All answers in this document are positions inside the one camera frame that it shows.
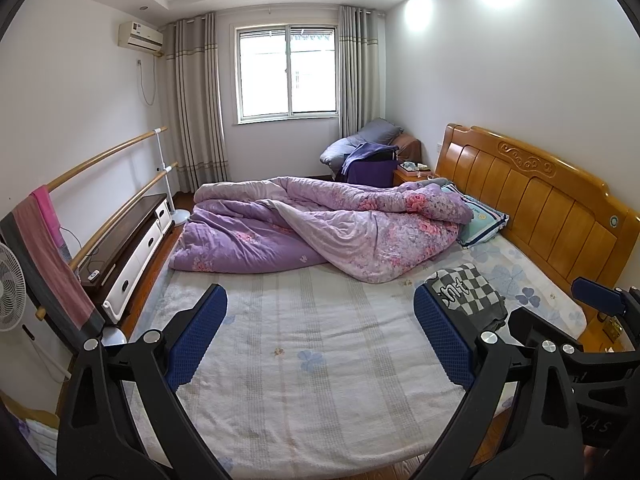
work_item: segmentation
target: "white drawer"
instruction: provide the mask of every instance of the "white drawer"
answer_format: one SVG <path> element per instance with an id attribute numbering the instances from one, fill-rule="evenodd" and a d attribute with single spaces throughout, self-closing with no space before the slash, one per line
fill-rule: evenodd
<path id="1" fill-rule="evenodd" d="M 119 321 L 122 317 L 122 311 L 138 282 L 140 270 L 142 270 L 142 263 L 135 254 L 132 254 L 107 294 L 102 307 L 113 322 Z"/>
<path id="2" fill-rule="evenodd" d="M 140 240 L 140 243 L 134 251 L 134 256 L 138 258 L 140 266 L 144 269 L 146 264 L 151 259 L 151 255 L 154 253 L 158 244 L 162 241 L 162 233 L 158 227 L 158 222 L 155 222 L 146 232 L 145 236 Z"/>
<path id="3" fill-rule="evenodd" d="M 171 213 L 169 213 L 169 206 L 167 205 L 166 200 L 156 209 L 156 218 L 158 219 L 160 230 L 162 231 L 162 234 L 164 234 L 171 223 Z"/>

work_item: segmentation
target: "window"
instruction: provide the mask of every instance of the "window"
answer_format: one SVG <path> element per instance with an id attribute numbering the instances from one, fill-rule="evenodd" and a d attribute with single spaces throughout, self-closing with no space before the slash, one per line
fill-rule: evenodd
<path id="1" fill-rule="evenodd" d="M 335 116 L 335 27 L 239 29 L 240 121 Z"/>

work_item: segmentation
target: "wooden headboard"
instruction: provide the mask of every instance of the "wooden headboard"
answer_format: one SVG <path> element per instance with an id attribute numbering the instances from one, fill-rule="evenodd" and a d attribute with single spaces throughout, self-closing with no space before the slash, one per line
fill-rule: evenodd
<path id="1" fill-rule="evenodd" d="M 596 176 L 477 126 L 447 126 L 436 173 L 507 213 L 501 233 L 569 296 L 579 276 L 615 286 L 640 233 L 638 213 Z"/>

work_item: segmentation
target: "wooden bar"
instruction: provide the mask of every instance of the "wooden bar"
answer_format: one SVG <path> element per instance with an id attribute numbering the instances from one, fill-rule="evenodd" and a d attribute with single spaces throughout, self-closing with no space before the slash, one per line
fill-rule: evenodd
<path id="1" fill-rule="evenodd" d="M 52 180 L 51 182 L 49 182 L 47 184 L 47 190 L 51 193 L 57 187 L 62 186 L 62 184 L 64 184 L 67 180 L 71 180 L 77 174 L 82 173 L 87 168 L 92 167 L 94 164 L 97 164 L 98 162 L 100 162 L 101 160 L 104 160 L 108 156 L 114 155 L 115 153 L 118 153 L 118 152 L 124 150 L 125 148 L 128 148 L 129 146 L 133 146 L 134 144 L 137 144 L 137 143 L 141 142 L 142 140 L 148 139 L 149 137 L 153 137 L 156 134 L 157 130 L 160 130 L 160 132 L 164 132 L 164 131 L 167 130 L 167 127 L 163 126 L 162 128 L 157 128 L 156 130 L 151 130 L 150 132 L 147 132 L 146 134 L 142 134 L 142 135 L 139 135 L 137 137 L 134 137 L 133 139 L 129 139 L 126 142 L 123 142 L 121 144 L 118 144 L 117 146 L 114 146 L 113 148 L 110 148 L 110 149 L 106 150 L 105 152 L 102 152 L 102 153 L 99 153 L 96 156 L 93 156 L 89 160 L 84 161 L 82 164 L 78 164 L 76 167 L 72 168 L 71 170 L 67 171 L 66 173 L 60 175 L 58 178 L 56 178 L 56 179 Z"/>
<path id="2" fill-rule="evenodd" d="M 171 169 L 175 168 L 178 165 L 177 162 L 174 162 L 171 165 Z M 78 254 L 74 256 L 74 258 L 69 262 L 69 267 L 71 270 L 76 270 L 80 262 L 84 259 L 89 252 L 94 248 L 94 246 L 100 241 L 108 231 L 111 229 L 120 218 L 122 218 L 126 213 L 131 209 L 141 198 L 142 196 L 149 191 L 159 180 L 164 178 L 164 176 L 169 173 L 167 170 L 162 170 L 158 173 L 145 187 L 143 187 L 139 192 L 137 192 L 134 196 L 132 196 L 127 202 L 125 202 L 111 217 L 98 229 L 95 234 L 89 238 L 89 241 L 82 246 L 82 248 L 78 251 Z"/>

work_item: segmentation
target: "air conditioner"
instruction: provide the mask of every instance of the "air conditioner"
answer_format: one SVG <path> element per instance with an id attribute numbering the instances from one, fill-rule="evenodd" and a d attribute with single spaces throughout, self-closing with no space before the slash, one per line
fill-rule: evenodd
<path id="1" fill-rule="evenodd" d="M 118 46 L 142 52 L 159 52 L 162 49 L 162 32 L 153 30 L 142 23 L 123 23 L 118 30 Z"/>

